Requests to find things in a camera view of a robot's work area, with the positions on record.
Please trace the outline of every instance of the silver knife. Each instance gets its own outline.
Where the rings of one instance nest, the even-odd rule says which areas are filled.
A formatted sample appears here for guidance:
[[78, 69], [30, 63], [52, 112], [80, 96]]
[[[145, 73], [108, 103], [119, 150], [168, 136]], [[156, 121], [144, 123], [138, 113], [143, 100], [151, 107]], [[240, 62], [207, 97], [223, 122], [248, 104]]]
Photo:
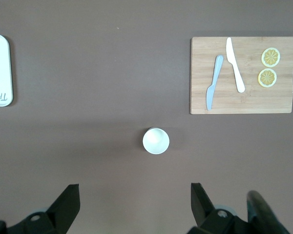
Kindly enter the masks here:
[[236, 88], [239, 93], [243, 93], [245, 91], [245, 86], [239, 72], [238, 64], [236, 64], [231, 38], [227, 38], [226, 52], [228, 62], [233, 66]]
[[211, 82], [211, 86], [207, 88], [206, 92], [206, 106], [207, 110], [211, 110], [211, 104], [213, 103], [213, 97], [216, 87], [216, 82], [219, 76], [219, 72], [221, 69], [221, 66], [223, 64], [224, 57], [222, 55], [218, 55], [215, 60], [215, 66], [214, 66], [214, 74], [213, 74], [213, 80]]

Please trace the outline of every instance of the white cup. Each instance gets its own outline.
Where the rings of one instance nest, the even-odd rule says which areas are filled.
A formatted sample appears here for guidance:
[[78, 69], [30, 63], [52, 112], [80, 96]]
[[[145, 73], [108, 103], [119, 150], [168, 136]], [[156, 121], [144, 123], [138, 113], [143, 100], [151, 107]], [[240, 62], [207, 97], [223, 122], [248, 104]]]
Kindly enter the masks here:
[[151, 154], [159, 155], [169, 146], [167, 133], [160, 128], [150, 128], [143, 137], [143, 146]]

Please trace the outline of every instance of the cup rim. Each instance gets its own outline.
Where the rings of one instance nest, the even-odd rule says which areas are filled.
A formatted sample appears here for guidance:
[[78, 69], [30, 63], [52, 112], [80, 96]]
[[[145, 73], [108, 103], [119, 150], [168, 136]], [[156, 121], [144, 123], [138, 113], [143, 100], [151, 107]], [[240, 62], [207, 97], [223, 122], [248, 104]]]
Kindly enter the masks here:
[[[152, 152], [152, 150], [148, 149], [148, 147], [146, 146], [146, 142], [147, 142], [147, 140], [146, 140], [146, 135], [147, 135], [147, 133], [149, 133], [149, 132], [152, 131], [152, 130], [153, 130], [153, 131], [154, 131], [154, 130], [160, 130], [162, 133], [164, 133], [165, 137], [167, 138], [167, 145], [163, 148], [163, 150], [161, 150], [161, 151], [159, 151], [159, 152], [157, 152], [157, 153]], [[169, 136], [168, 136], [168, 134], [167, 134], [163, 129], [161, 129], [161, 128], [157, 128], [157, 127], [152, 127], [152, 128], [149, 128], [149, 129], [146, 131], [146, 133], [145, 133], [144, 136], [143, 136], [143, 140], [142, 140], [142, 142], [143, 142], [143, 146], [144, 146], [144, 148], [145, 148], [146, 151], [148, 151], [150, 154], [153, 154], [153, 155], [159, 155], [159, 154], [162, 154], [163, 152], [165, 152], [165, 151], [168, 149], [168, 147], [169, 147], [169, 143], [170, 143], [170, 140], [169, 140]]]

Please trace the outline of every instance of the screw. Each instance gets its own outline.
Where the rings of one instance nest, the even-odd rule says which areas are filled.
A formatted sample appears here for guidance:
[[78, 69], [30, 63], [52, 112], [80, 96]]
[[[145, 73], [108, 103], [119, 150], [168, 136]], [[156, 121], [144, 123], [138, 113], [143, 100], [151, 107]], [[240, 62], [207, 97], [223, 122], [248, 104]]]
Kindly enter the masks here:
[[225, 211], [218, 211], [218, 215], [222, 218], [227, 218], [228, 217], [228, 214], [227, 212]]
[[40, 215], [34, 215], [30, 218], [30, 221], [36, 221], [38, 219], [40, 219]]

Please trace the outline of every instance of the knife handle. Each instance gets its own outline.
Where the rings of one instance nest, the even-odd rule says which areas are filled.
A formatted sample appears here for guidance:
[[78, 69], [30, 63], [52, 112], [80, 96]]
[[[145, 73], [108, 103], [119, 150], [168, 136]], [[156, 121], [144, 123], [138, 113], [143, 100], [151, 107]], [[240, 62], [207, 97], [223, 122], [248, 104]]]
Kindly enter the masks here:
[[232, 66], [233, 66], [233, 71], [234, 71], [236, 88], [239, 93], [243, 93], [245, 91], [245, 86], [244, 86], [241, 74], [239, 72], [238, 65], [233, 64]]
[[214, 75], [213, 75], [213, 80], [211, 82], [212, 85], [215, 85], [217, 82], [221, 66], [223, 65], [223, 61], [224, 61], [224, 57], [222, 55], [218, 55], [216, 57], [215, 66], [214, 66]]

